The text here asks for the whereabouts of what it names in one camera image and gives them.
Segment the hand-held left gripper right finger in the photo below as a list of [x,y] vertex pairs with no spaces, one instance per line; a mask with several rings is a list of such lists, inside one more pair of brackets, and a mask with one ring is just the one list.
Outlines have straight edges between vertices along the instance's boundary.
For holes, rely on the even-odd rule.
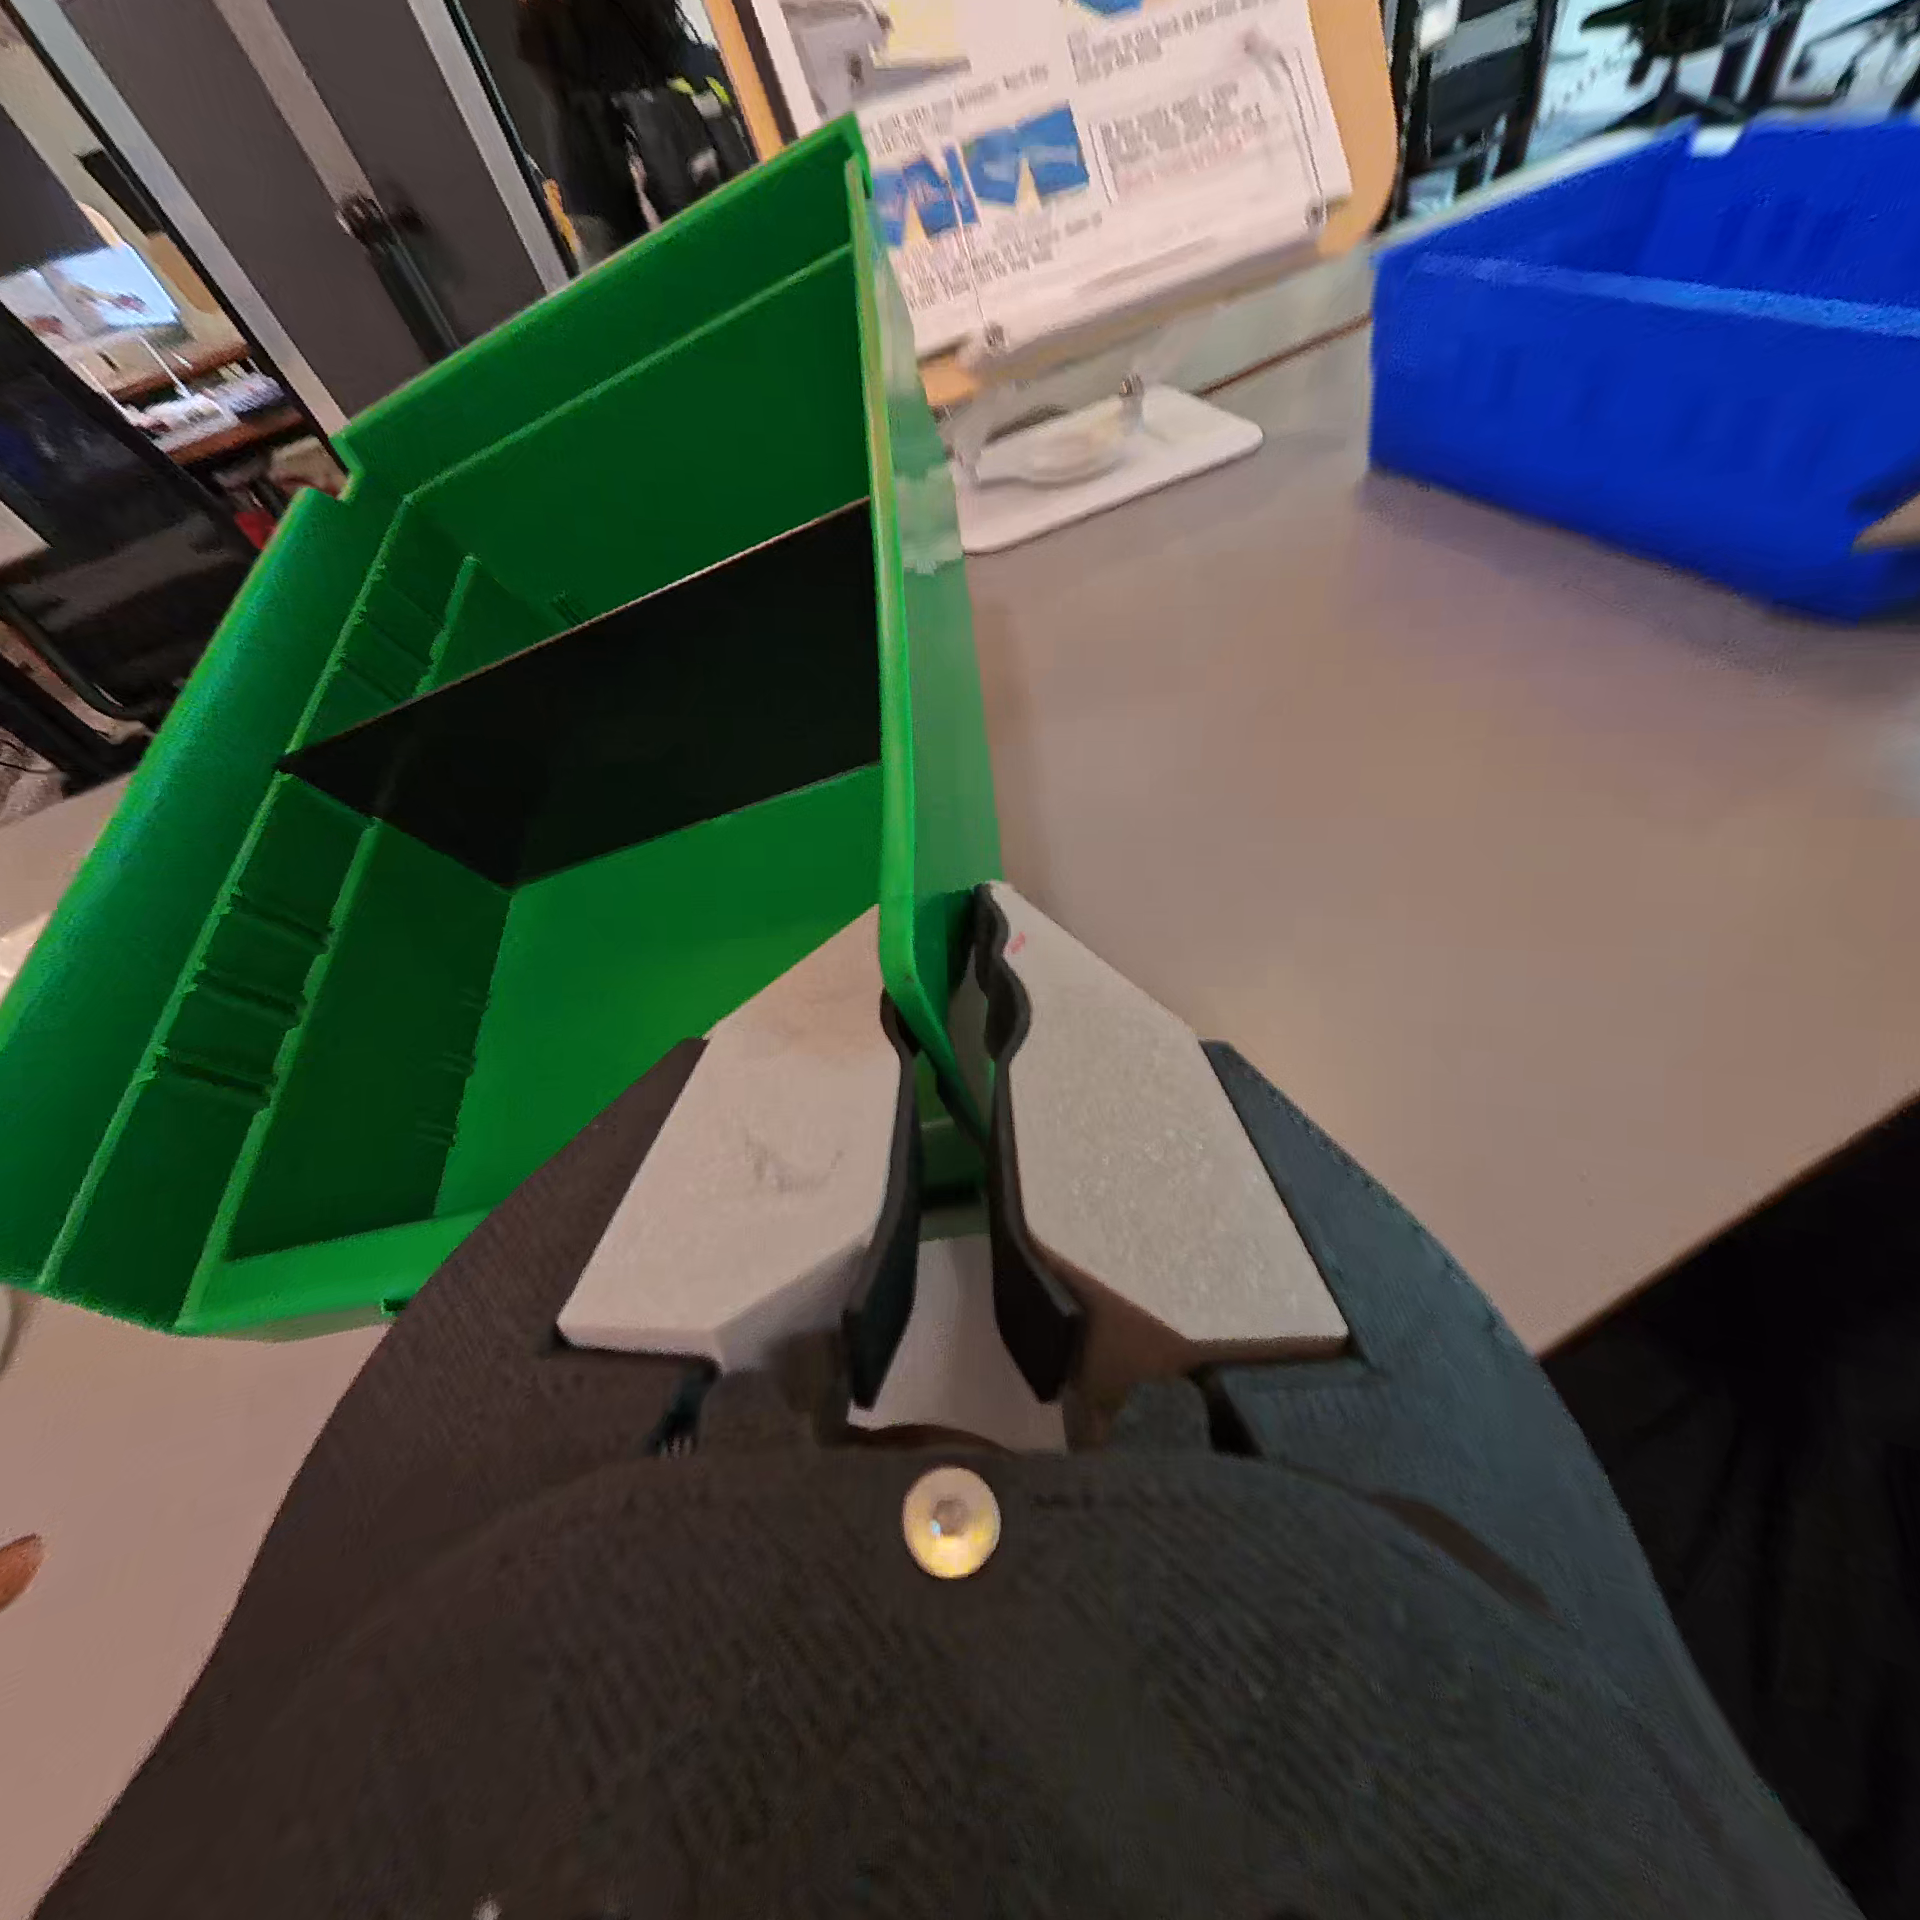
[[995,1325],[1038,1402],[1120,1404],[1219,1364],[1352,1349],[1190,1022],[1003,880],[970,902],[951,1051],[986,1172]]

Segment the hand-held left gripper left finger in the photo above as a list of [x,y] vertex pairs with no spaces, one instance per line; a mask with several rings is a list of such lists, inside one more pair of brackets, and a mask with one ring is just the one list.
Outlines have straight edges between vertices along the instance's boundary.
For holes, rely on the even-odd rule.
[[561,1309],[571,1349],[768,1368],[834,1337],[872,1409],[918,1300],[918,1042],[859,916],[720,1019]]

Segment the green plastic bin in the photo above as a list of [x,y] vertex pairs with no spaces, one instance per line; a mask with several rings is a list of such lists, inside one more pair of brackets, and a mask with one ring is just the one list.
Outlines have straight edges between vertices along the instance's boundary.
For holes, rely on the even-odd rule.
[[[6,994],[6,1286],[178,1336],[409,1300],[676,1044],[875,909],[946,1004],[1002,870],[945,441],[823,130],[370,408]],[[282,758],[872,500],[881,762],[497,888]]]

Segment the blue plastic bin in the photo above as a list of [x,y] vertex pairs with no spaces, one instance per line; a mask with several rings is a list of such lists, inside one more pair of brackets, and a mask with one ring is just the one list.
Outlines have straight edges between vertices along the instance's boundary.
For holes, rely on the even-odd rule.
[[1376,254],[1370,458],[1807,618],[1915,613],[1914,114],[1679,123]]

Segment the black bin divider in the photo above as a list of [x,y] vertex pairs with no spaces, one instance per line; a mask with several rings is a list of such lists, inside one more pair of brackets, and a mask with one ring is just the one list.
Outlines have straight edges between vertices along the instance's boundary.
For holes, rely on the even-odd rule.
[[866,498],[280,769],[516,889],[881,762]]

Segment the person's dark clothing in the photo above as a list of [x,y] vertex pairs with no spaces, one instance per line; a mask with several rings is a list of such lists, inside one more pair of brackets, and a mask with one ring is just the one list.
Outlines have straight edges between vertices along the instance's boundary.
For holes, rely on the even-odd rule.
[[1918,1915],[1918,1106],[1543,1362],[1769,1790]]

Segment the instruction sheet on stand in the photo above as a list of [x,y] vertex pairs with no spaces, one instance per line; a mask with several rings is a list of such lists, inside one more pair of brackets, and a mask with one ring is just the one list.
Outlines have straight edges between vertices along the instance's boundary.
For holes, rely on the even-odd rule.
[[[1307,3],[1324,41],[1352,194],[1304,245],[1247,260],[1115,321],[1078,326],[1022,355],[920,358],[905,302],[881,248],[872,173],[863,218],[904,312],[905,381],[938,417],[959,541],[972,558],[1250,462],[1262,425],[1214,397],[1337,330],[1320,298],[1352,290],[1356,254],[1386,208],[1400,121],[1379,4]],[[740,86],[761,155],[802,134],[778,90],[752,4],[692,4]],[[820,125],[854,133],[850,118]]]

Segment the grey panel board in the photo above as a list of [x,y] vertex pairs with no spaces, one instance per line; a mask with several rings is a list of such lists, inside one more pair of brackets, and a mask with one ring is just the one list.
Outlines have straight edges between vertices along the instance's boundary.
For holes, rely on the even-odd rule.
[[452,4],[17,4],[328,435],[570,278]]

